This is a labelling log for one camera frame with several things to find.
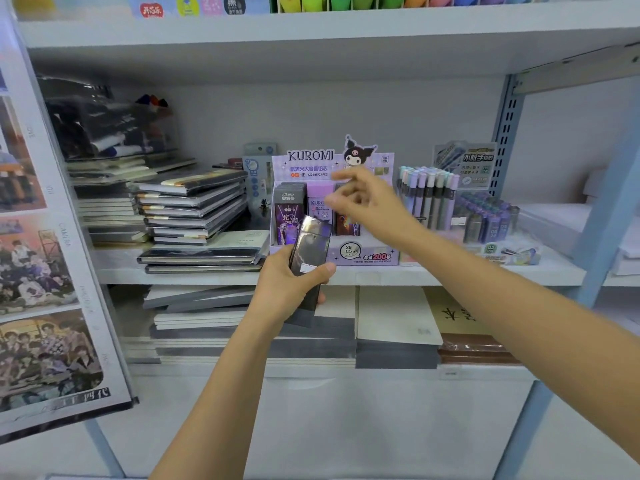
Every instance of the white notebook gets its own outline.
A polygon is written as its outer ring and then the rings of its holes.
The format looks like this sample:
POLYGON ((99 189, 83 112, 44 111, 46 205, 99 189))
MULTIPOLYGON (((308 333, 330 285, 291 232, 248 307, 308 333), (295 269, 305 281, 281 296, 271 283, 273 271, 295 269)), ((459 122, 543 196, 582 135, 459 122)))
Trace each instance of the white notebook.
POLYGON ((357 338, 442 345, 442 336, 420 286, 361 286, 357 338))

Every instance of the poster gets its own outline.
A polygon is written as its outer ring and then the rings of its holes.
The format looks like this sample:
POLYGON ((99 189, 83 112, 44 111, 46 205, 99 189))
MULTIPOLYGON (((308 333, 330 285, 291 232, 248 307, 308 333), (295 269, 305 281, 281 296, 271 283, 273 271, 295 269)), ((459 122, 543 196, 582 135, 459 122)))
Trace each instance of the poster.
POLYGON ((0 0, 0 444, 132 407, 60 149, 0 0))

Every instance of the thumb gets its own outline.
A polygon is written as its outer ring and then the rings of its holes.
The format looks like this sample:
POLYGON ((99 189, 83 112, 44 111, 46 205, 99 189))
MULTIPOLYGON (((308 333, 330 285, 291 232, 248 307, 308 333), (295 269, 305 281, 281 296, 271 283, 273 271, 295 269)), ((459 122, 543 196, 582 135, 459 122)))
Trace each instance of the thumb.
POLYGON ((324 198, 324 203, 331 207, 331 209, 338 212, 338 214, 350 217, 356 222, 362 221, 361 217, 363 206, 344 195, 337 193, 329 194, 324 198))
POLYGON ((332 262, 328 262, 316 267, 313 271, 300 276, 298 279, 304 285, 305 292, 307 292, 314 286, 321 285, 329 281, 329 278, 331 278, 334 273, 335 265, 332 262))

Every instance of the stack of paper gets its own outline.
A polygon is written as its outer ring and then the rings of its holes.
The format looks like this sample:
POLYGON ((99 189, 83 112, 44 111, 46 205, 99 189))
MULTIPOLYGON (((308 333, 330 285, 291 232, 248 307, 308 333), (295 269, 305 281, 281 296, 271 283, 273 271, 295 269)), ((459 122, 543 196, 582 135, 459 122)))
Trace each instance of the stack of paper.
POLYGON ((356 368, 435 369, 442 337, 422 288, 363 286, 356 368))
POLYGON ((204 245, 156 244, 138 262, 150 274, 258 271, 268 249, 268 230, 222 232, 204 245))

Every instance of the stack of notebooks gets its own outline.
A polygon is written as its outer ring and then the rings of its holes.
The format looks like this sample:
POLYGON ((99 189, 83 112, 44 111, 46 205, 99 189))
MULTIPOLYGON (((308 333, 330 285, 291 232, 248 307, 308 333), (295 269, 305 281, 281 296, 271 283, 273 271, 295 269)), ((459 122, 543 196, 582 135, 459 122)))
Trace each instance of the stack of notebooks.
POLYGON ((442 286, 425 286, 424 294, 442 336, 442 363, 520 363, 442 286))
POLYGON ((221 232, 203 245, 156 244, 138 263, 148 274, 259 271, 268 252, 268 230, 221 232))
POLYGON ((180 170, 138 182, 136 200, 148 233, 155 243, 169 246, 162 249, 202 256, 216 234, 246 210, 246 176, 244 170, 216 168, 180 170))
POLYGON ((436 369, 442 337, 422 288, 360 287, 357 369, 436 369))
POLYGON ((92 241, 146 241, 144 218, 132 195, 137 188, 133 182, 194 163, 175 152, 67 162, 78 197, 78 215, 92 241))
MULTIPOLYGON (((355 366, 356 287, 323 287, 311 328, 285 323, 269 350, 271 365, 355 366)), ((150 338, 162 363, 215 363, 242 320, 252 287, 158 286, 143 307, 155 309, 150 338)))

